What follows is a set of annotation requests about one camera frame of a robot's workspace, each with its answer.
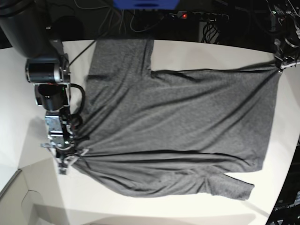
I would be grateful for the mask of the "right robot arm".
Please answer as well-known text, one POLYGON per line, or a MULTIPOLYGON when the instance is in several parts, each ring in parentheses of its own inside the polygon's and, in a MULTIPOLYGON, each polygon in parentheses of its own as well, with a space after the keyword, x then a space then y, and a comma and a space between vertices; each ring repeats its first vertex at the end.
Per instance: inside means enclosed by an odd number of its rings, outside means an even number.
POLYGON ((61 162, 75 153, 71 123, 71 81, 68 55, 60 40, 50 40, 33 0, 2 0, 0 27, 27 61, 25 76, 34 85, 36 104, 46 110, 49 143, 61 162))

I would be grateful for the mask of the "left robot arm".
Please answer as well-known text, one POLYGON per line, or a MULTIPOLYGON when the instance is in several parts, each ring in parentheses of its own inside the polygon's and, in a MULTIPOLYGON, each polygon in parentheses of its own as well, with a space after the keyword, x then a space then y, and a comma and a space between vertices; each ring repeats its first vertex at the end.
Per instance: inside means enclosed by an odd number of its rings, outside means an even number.
POLYGON ((273 32, 276 66, 283 71, 300 64, 300 2, 298 0, 268 0, 275 19, 273 32))

